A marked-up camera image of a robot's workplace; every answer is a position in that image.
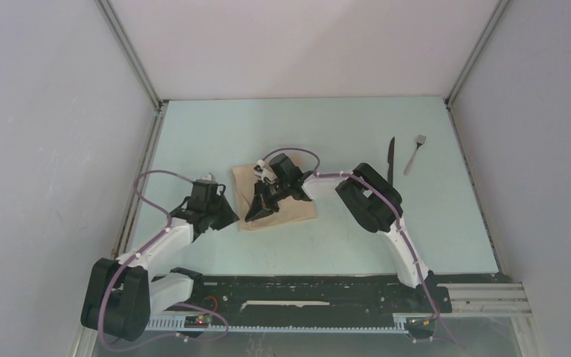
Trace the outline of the beige cloth napkin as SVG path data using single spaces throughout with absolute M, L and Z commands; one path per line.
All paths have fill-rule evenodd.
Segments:
M 245 217 L 250 210 L 254 197 L 254 183 L 257 178 L 253 174 L 255 164 L 244 164 L 232 168 L 236 211 L 239 216 L 238 228 L 242 232 L 261 231 L 280 225 L 309 221 L 317 218 L 313 202 L 297 201 L 291 197 L 279 202 L 280 210 L 265 218 L 246 222 Z

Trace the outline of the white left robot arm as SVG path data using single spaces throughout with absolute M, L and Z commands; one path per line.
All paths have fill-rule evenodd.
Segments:
M 198 272 L 164 271 L 167 263 L 201 235 L 237 222 L 225 197 L 226 186 L 212 174 L 191 181 L 192 190 L 175 209 L 162 210 L 164 226 L 143 246 L 114 260 L 99 259 L 92 267 L 80 323 L 115 338 L 135 341 L 153 313 L 177 303 L 198 309 L 205 290 Z

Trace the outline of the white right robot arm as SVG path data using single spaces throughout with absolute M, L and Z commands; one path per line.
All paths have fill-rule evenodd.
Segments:
M 280 211 L 286 199 L 312 202 L 335 193 L 355 221 L 365 230 L 387 238 L 400 283 L 406 285 L 402 299 L 407 308 L 421 311 L 433 300 L 425 284 L 429 268 L 410 238 L 399 192 L 369 164 L 351 172 L 303 172 L 286 154 L 252 166 L 256 178 L 246 222 L 264 219 Z

